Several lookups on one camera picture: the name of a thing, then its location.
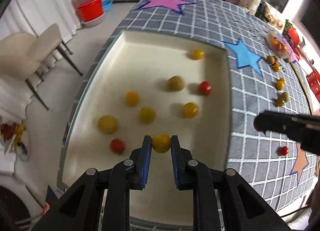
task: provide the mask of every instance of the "blue star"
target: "blue star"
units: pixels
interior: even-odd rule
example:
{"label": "blue star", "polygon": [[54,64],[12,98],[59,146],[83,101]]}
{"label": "blue star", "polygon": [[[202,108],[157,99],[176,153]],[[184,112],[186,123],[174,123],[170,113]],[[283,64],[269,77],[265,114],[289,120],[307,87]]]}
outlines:
{"label": "blue star", "polygon": [[235,52],[238,69],[252,67],[254,71],[256,71],[260,76],[262,76],[260,67],[258,66],[258,61],[261,59],[261,56],[250,51],[241,39],[239,39],[238,43],[236,44],[230,44],[224,41],[222,42],[233,52]]}

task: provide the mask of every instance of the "wall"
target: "wall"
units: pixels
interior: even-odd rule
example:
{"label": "wall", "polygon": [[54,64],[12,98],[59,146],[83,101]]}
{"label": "wall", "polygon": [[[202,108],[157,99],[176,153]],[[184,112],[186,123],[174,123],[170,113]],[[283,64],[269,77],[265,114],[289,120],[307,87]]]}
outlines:
{"label": "wall", "polygon": [[[313,66],[318,72],[320,72],[320,50],[309,32],[300,23],[303,15],[308,10],[309,2],[310,0],[289,0],[282,13],[284,17],[289,19],[294,25],[300,40],[302,40],[302,37],[305,38],[306,45],[303,47],[303,51],[309,59],[314,60]],[[306,74],[310,74],[312,72],[311,68],[303,59],[299,64],[305,70]],[[317,101],[313,93],[311,94],[311,101],[314,111],[320,108],[320,103]]]}

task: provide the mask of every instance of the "red cherry tomato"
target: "red cherry tomato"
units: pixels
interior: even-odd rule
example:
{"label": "red cherry tomato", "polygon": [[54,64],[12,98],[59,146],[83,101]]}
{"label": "red cherry tomato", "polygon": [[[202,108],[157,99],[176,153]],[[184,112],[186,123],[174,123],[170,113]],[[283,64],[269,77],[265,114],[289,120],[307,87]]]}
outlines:
{"label": "red cherry tomato", "polygon": [[208,95],[211,92],[211,84],[208,81],[203,81],[198,86],[199,92],[204,95]]}
{"label": "red cherry tomato", "polygon": [[288,154],[288,152],[289,152],[289,148],[287,146],[283,146],[280,148],[279,153],[281,156],[286,156]]}
{"label": "red cherry tomato", "polygon": [[125,150],[124,142],[119,139],[113,139],[110,142],[110,150],[117,154],[122,154]]}

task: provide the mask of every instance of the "star decoration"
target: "star decoration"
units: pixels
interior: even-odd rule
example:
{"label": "star decoration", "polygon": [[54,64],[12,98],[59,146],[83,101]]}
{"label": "star decoration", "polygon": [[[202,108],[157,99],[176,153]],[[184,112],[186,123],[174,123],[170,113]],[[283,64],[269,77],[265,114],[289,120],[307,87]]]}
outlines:
{"label": "star decoration", "polygon": [[165,7],[177,12],[179,15],[183,15],[181,5],[196,4],[186,0],[147,0],[148,2],[137,9],[153,8],[153,7]]}
{"label": "star decoration", "polygon": [[296,53],[293,53],[291,56],[290,56],[290,59],[291,59],[291,62],[293,63],[298,63],[298,58],[297,58],[297,55]]}
{"label": "star decoration", "polygon": [[224,41],[222,42],[233,52],[235,52],[238,69],[252,67],[254,71],[256,71],[260,76],[262,76],[262,72],[260,70],[260,67],[258,66],[258,61],[261,59],[261,56],[250,51],[241,39],[239,39],[236,44],[231,44]]}
{"label": "star decoration", "polygon": [[293,165],[293,168],[290,172],[290,175],[293,175],[293,174],[298,174],[298,184],[299,184],[299,181],[300,181],[300,177],[302,175],[302,170],[309,165],[309,162],[308,162],[308,159],[307,159],[307,156],[306,156],[306,152],[302,149],[300,149],[300,144],[297,143],[297,150],[298,150],[298,153],[297,153],[297,159],[296,161],[294,162],[294,165]]}

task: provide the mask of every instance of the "red object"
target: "red object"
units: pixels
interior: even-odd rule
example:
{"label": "red object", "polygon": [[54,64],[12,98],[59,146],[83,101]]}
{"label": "red object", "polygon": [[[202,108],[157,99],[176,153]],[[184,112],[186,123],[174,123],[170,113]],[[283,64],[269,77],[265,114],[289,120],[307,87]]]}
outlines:
{"label": "red object", "polygon": [[82,21],[88,22],[94,20],[103,14],[101,0],[93,0],[81,5],[77,11],[80,14]]}
{"label": "red object", "polygon": [[288,29],[288,35],[291,37],[294,46],[297,47],[298,44],[300,43],[299,35],[297,31],[294,28],[289,28]]}
{"label": "red object", "polygon": [[114,153],[122,154],[125,150],[124,142],[119,139],[113,139],[110,142],[110,149]]}
{"label": "red object", "polygon": [[4,141],[8,141],[13,137],[16,127],[17,127],[16,123],[13,123],[12,125],[4,123],[1,125],[0,131],[1,131],[1,134],[3,135]]}
{"label": "red object", "polygon": [[288,152],[289,152],[289,148],[287,146],[281,147],[280,151],[279,151],[281,156],[286,156],[288,154]]}
{"label": "red object", "polygon": [[208,95],[211,92],[211,84],[208,81],[203,81],[198,86],[199,92],[204,95]]}
{"label": "red object", "polygon": [[310,89],[315,94],[318,102],[320,103],[320,75],[317,71],[313,71],[311,74],[307,75],[307,81]]}

